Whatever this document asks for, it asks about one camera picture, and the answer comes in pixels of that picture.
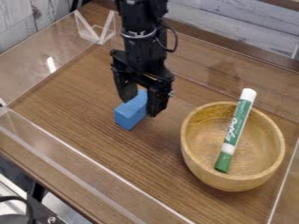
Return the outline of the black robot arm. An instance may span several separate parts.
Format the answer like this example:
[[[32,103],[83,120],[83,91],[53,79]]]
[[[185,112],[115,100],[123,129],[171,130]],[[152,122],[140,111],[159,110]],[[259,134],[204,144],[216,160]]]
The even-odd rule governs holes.
[[[167,108],[172,94],[173,74],[164,61],[173,47],[167,47],[167,30],[177,37],[175,29],[164,22],[168,0],[115,0],[121,17],[120,36],[125,50],[112,49],[111,70],[119,98],[128,102],[137,95],[137,86],[147,89],[147,115],[155,117]]]

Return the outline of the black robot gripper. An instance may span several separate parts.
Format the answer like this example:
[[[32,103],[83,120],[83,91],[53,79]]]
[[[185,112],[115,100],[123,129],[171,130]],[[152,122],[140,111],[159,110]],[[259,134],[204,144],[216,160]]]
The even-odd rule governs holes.
[[[136,97],[136,86],[147,88],[147,114],[156,117],[167,108],[173,82],[164,64],[167,53],[175,51],[167,47],[167,30],[121,31],[120,35],[125,49],[109,53],[117,95],[128,102]]]

